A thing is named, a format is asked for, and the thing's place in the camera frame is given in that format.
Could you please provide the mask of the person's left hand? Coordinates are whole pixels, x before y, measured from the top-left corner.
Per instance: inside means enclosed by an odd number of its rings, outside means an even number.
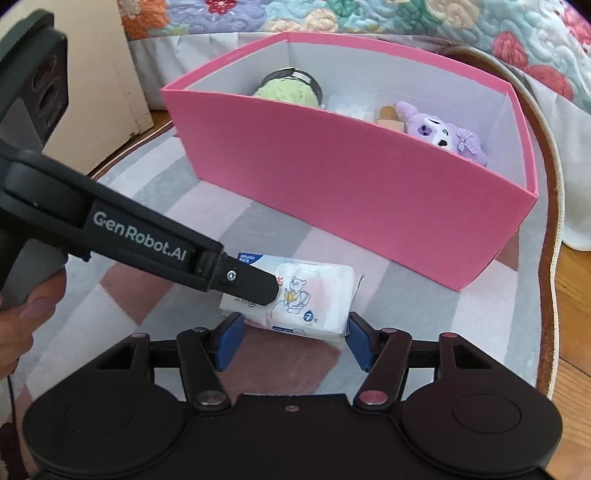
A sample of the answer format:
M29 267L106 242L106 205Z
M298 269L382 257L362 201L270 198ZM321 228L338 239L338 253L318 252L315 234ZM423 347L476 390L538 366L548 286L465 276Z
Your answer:
M33 345L33 334L55 313L66 290L66 271L60 269L38 285L20 306L1 312L1 378L16 369L19 359Z

